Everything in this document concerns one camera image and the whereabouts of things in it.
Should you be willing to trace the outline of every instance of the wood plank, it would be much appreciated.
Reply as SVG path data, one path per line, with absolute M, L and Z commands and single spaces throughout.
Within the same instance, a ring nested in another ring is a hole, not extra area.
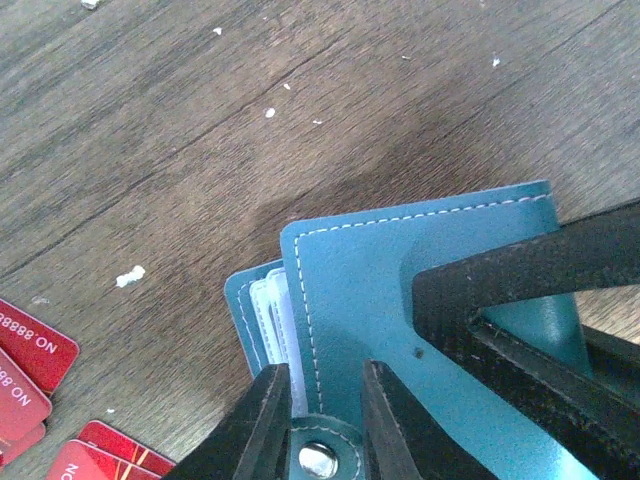
M 107 3 L 0 78 L 0 291 L 83 348 L 15 478 L 95 417 L 201 441 L 249 380 L 224 280 L 293 219 L 539 177 L 564 219 L 640 195 L 632 1 L 159 5 Z M 89 32 L 108 48 L 76 56 Z M 585 298 L 637 338 L 634 289 Z

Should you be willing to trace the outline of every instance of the white debris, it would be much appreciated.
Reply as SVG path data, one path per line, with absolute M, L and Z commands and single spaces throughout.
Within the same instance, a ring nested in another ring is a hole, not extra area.
M 144 276 L 144 273 L 144 268 L 140 265 L 136 265 L 129 273 L 125 273 L 124 275 L 120 275 L 116 278 L 116 285 L 120 288 L 124 288 L 127 285 L 140 280 Z
M 98 8 L 98 4 L 100 0 L 80 0 L 80 5 L 82 5 L 87 10 L 95 10 Z
M 41 305 L 43 303 L 51 303 L 48 299 L 41 297 L 40 295 L 36 295 L 31 299 L 31 303 L 34 305 Z

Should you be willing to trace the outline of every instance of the card stack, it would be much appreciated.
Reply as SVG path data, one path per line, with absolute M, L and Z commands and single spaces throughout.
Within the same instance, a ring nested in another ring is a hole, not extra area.
M 98 420 L 67 442 L 46 480 L 156 480 L 175 463 Z
M 38 443 L 78 344 L 0 299 L 0 471 Z

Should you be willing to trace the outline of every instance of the blue leather wallet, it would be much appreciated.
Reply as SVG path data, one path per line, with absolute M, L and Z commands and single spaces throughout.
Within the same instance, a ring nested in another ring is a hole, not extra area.
M 225 292 L 255 376 L 268 359 L 249 285 L 284 266 L 306 393 L 293 444 L 323 435 L 340 459 L 334 478 L 364 478 L 360 388 L 363 361 L 373 358 L 386 362 L 447 433 L 499 478 L 594 478 L 412 328 L 411 284 L 418 272 L 557 228 L 547 182 L 288 225 L 281 234 L 283 260 L 235 274 Z M 589 374 L 572 296 L 502 305 L 486 315 Z M 291 478 L 311 478 L 295 455 Z

